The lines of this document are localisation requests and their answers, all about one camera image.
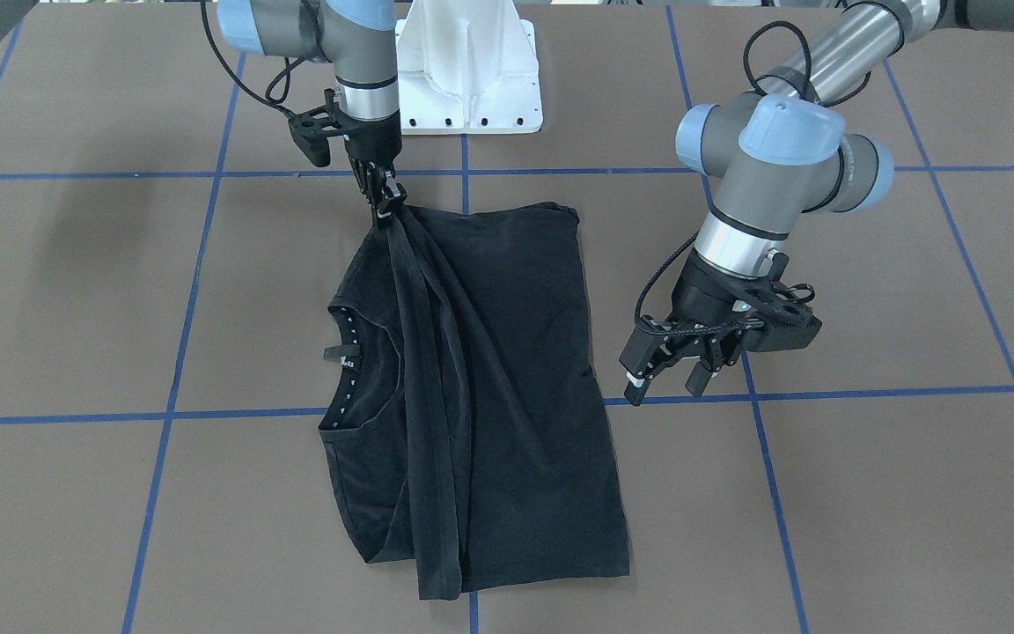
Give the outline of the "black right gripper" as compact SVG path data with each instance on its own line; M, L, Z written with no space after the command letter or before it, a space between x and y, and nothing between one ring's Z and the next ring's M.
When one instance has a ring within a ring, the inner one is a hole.
M408 197L393 168L402 149L400 112L373 121L345 114L343 135L358 187L371 208L371 223L375 228L384 228Z

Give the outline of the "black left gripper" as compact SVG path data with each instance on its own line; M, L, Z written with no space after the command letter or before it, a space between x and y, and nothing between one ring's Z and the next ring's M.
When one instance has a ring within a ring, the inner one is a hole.
M725 278L721 270L705 263L692 250L672 290L672 310L667 320L680 323L682 328L715 328L728 321L749 316L748 305L717 282ZM628 384L625 400L632 406L643 404L651 382L680 358L697 358L689 373L685 388L693 397L701 397L710 381L725 366L734 366L743 352L739 334L684 335L673 329L675 322L655 322L645 316L633 320L633 330L620 354ZM699 338L699 345L693 341Z

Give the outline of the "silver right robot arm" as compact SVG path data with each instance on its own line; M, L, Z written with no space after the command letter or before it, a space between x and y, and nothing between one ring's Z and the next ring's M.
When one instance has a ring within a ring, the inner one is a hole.
M397 17L390 1L218 1L221 34L237 51L279 56L290 67L333 65L335 86L323 104L295 113L269 95L261 103L287 120L294 144L311 164L330 164L330 141L341 137L351 172L385 225L405 205L395 177L401 150Z

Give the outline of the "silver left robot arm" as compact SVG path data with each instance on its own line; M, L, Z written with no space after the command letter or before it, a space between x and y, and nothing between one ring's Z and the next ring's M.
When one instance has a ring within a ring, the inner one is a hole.
M685 358L694 361L687 391L701 396L744 352L800 350L821 330L814 289L782 280L786 240L805 214L848 213L889 192L894 159L881 142L848 133L836 108L856 96L874 67L910 41L932 31L942 1L849 1L813 41L785 20L799 53L755 75L732 103L689 109L675 150L685 166L716 178L717 192L684 257L663 320L633 312L633 332L620 356L625 400L640 405L650 384Z

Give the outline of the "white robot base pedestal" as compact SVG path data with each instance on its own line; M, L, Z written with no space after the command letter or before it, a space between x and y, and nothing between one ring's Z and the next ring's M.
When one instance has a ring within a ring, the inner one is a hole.
M542 129L535 29L512 1L414 1L397 56L406 136Z

